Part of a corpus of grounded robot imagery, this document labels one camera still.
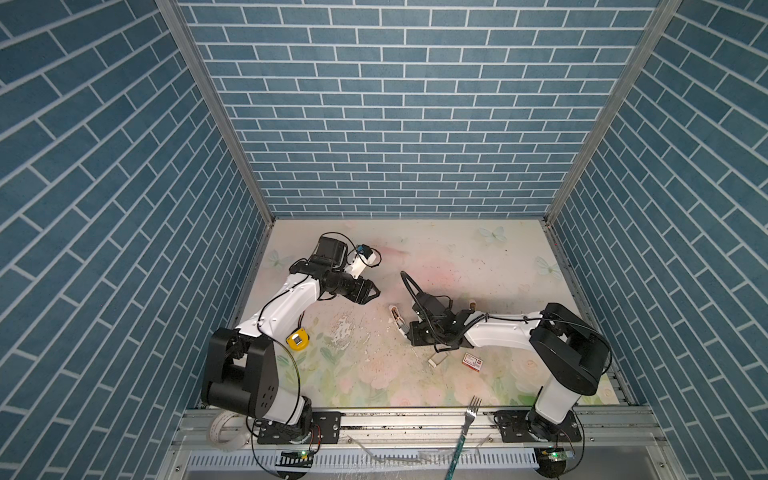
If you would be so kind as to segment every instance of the metal base rail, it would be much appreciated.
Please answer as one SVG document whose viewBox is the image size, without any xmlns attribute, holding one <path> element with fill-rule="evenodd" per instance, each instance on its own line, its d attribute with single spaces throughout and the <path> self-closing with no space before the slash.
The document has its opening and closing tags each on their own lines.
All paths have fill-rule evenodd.
<svg viewBox="0 0 768 480">
<path fill-rule="evenodd" d="M 482 407 L 469 429 L 465 449 L 480 448 L 483 452 L 500 452 L 510 447 L 546 447 L 548 442 L 503 443 L 492 413 L 499 409 L 529 410 L 530 407 Z M 339 444 L 324 445 L 323 450 L 343 450 L 356 447 L 355 441 L 368 449 L 452 449 L 464 423 L 462 407 L 425 408 L 350 408 L 315 409 L 342 413 Z M 582 424 L 587 446 L 644 446 L 649 457 L 658 464 L 657 470 L 669 474 L 672 464 L 667 459 L 669 445 L 654 414 L 647 406 L 580 406 L 574 409 Z M 190 455 L 216 451 L 207 441 L 211 420 L 219 409 L 190 409 L 184 412 L 176 435 L 170 444 L 158 480 L 182 478 Z M 222 429 L 220 440 L 225 442 L 243 428 L 237 418 Z M 254 444 L 259 452 L 274 451 L 274 445 Z M 243 449 L 250 450 L 250 444 Z"/>
</svg>

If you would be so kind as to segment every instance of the table surface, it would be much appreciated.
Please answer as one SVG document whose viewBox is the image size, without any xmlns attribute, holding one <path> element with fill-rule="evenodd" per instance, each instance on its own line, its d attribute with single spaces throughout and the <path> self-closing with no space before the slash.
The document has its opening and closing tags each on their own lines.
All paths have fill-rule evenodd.
<svg viewBox="0 0 768 480">
<path fill-rule="evenodd" d="M 427 293 L 449 295 L 454 311 L 530 313 L 558 302 L 578 314 L 568 286 L 536 220 L 278 220 L 267 244 L 243 318 L 258 313 L 285 281 L 292 262 L 309 256 L 320 234 L 344 233 L 377 248 L 381 265 L 362 276 L 381 289 L 366 305 L 338 297 L 315 302 L 303 326 L 307 348 L 294 356 L 301 392 L 315 407 L 460 406 L 472 396 L 484 405 L 532 405 L 549 371 L 536 353 L 505 347 L 460 349 L 437 368 L 431 347 L 411 347 L 391 320 L 389 306 L 417 320 L 400 279 L 408 272 Z M 295 388 L 290 360 L 276 349 L 281 385 Z M 462 364 L 465 353 L 480 372 Z M 617 404 L 606 377 L 582 405 Z"/>
</svg>

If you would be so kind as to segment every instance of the fork handle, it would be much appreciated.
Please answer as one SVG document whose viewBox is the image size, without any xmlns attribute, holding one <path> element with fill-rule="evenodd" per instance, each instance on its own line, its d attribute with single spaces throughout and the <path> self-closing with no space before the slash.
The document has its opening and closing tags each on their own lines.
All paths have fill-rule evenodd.
<svg viewBox="0 0 768 480">
<path fill-rule="evenodd" d="M 462 449 L 464 448 L 464 441 L 467 437 L 462 433 L 458 437 L 458 443 L 456 444 L 456 451 L 453 452 L 453 458 L 451 459 L 451 466 L 448 468 L 448 473 L 445 474 L 445 480 L 451 480 L 453 478 L 453 472 L 456 470 L 456 464 L 458 464 L 458 458 L 462 455 Z"/>
</svg>

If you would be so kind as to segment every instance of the vent grille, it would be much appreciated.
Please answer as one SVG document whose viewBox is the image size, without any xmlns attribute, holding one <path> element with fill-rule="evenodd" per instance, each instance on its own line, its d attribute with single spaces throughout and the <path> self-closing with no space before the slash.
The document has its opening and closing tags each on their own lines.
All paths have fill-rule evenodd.
<svg viewBox="0 0 768 480">
<path fill-rule="evenodd" d="M 379 462 L 371 458 L 362 449 L 333 449 L 315 455 L 312 467 L 314 473 L 344 472 L 392 472 L 402 470 L 429 470 L 448 468 L 453 451 L 451 449 L 375 449 L 373 454 L 386 458 Z M 259 462 L 274 469 L 280 460 L 280 451 L 257 452 Z M 538 468 L 534 449 L 499 448 L 485 449 L 480 453 L 467 450 L 458 461 L 459 468 Z M 220 471 L 260 470 L 249 450 L 224 453 L 212 451 L 194 451 L 190 454 L 187 470 Z M 306 471 L 304 468 L 281 468 L 284 471 Z"/>
</svg>

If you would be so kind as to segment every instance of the small box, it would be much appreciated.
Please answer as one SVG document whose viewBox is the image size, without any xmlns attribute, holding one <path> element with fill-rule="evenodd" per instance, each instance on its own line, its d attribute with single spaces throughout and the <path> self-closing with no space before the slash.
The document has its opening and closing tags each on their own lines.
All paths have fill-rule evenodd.
<svg viewBox="0 0 768 480">
<path fill-rule="evenodd" d="M 467 365 L 469 368 L 475 370 L 476 372 L 479 372 L 480 369 L 482 368 L 482 360 L 468 353 L 464 355 L 464 359 L 462 360 L 462 363 L 464 365 Z"/>
</svg>

